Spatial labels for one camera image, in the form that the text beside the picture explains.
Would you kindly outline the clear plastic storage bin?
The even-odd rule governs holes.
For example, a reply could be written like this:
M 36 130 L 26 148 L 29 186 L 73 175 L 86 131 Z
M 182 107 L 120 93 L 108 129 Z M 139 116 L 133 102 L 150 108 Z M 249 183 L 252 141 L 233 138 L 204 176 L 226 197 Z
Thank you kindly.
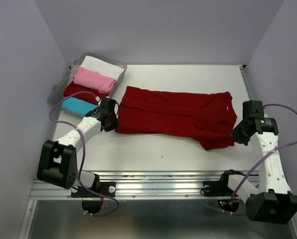
M 59 84 L 55 85 L 52 89 L 52 93 L 50 94 L 50 96 L 47 99 L 47 102 L 49 105 L 51 106 L 56 106 L 58 103 L 60 103 L 63 99 L 65 99 L 65 97 L 63 96 L 64 90 L 66 89 L 66 87 L 73 81 L 73 76 L 77 73 L 78 68 L 80 67 L 80 65 L 82 64 L 84 58 L 86 56 L 92 56 L 95 58 L 98 58 L 100 60 L 103 60 L 107 63 L 119 66 L 121 68 L 124 68 L 124 72 L 118 77 L 117 82 L 115 84 L 115 86 L 113 87 L 112 91 L 108 94 L 107 98 L 111 98 L 114 93 L 116 92 L 116 90 L 118 89 L 120 83 L 122 82 L 124 76 L 125 76 L 125 72 L 127 70 L 127 65 L 123 62 L 117 61 L 117 60 L 113 60 L 111 58 L 107 58 L 107 57 L 103 57 L 103 56 L 99 56 L 96 55 L 94 53 L 85 53 L 82 56 L 80 56 L 79 59 L 75 60 L 73 62 L 73 65 L 71 66 L 71 68 L 68 70 L 68 73 L 65 75 L 65 77 L 60 81 Z M 76 117 L 83 117 L 83 115 L 78 115 L 76 113 L 70 112 L 68 110 L 65 110 L 62 108 L 62 105 L 60 105 L 61 110 L 67 112 L 68 114 L 71 114 L 73 116 Z

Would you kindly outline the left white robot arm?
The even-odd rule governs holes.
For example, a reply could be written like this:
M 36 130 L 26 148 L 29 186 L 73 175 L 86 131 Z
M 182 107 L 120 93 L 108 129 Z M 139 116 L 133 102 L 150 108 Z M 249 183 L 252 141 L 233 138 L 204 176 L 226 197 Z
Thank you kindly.
M 87 141 L 120 126 L 115 108 L 119 108 L 116 100 L 103 98 L 100 105 L 86 113 L 71 131 L 55 141 L 47 140 L 42 145 L 37 179 L 64 189 L 82 187 L 88 196 L 97 195 L 99 176 L 78 168 L 77 154 L 82 151 L 83 163 Z

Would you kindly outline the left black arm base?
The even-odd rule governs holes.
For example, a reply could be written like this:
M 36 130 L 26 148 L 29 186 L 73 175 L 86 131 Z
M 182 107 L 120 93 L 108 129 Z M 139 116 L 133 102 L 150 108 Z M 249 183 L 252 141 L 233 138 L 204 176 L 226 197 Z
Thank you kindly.
M 116 182 L 109 181 L 109 182 L 100 182 L 98 186 L 93 186 L 89 188 L 98 194 L 115 197 L 116 192 Z M 98 198 L 99 196 L 94 195 L 93 193 L 87 191 L 83 187 L 74 187 L 72 188 L 71 195 L 72 198 Z

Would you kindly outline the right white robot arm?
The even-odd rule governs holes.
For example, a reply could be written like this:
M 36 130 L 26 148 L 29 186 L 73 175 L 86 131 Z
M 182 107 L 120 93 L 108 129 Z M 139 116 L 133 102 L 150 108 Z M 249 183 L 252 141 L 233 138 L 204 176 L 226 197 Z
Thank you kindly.
M 257 163 L 245 175 L 230 171 L 218 182 L 221 193 L 233 192 L 230 200 L 218 205 L 222 212 L 233 215 L 238 203 L 244 202 L 249 220 L 284 225 L 297 212 L 297 196 L 287 183 L 279 150 L 297 144 L 297 140 L 279 146 L 277 122 L 264 109 L 261 101 L 243 102 L 242 120 L 231 136 L 238 144 L 252 145 Z

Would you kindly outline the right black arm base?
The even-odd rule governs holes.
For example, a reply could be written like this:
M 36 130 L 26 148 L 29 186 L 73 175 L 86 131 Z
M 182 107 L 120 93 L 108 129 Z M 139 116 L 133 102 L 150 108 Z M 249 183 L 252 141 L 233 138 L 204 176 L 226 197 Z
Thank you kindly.
M 230 175 L 244 176 L 245 174 L 233 169 L 225 170 L 218 181 L 203 181 L 203 187 L 200 192 L 206 197 L 231 196 L 233 190 L 228 187 L 228 179 Z

